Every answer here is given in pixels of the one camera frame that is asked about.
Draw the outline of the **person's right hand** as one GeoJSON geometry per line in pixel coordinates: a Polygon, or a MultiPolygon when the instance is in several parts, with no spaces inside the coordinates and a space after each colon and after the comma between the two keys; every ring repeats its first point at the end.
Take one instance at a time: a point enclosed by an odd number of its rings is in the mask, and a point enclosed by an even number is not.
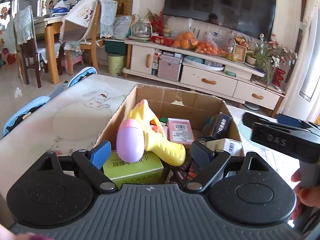
{"type": "Polygon", "coordinates": [[[302,205],[320,208],[320,187],[316,186],[310,189],[301,187],[297,184],[293,189],[297,196],[296,207],[291,215],[292,219],[297,219],[302,212],[302,205]]]}

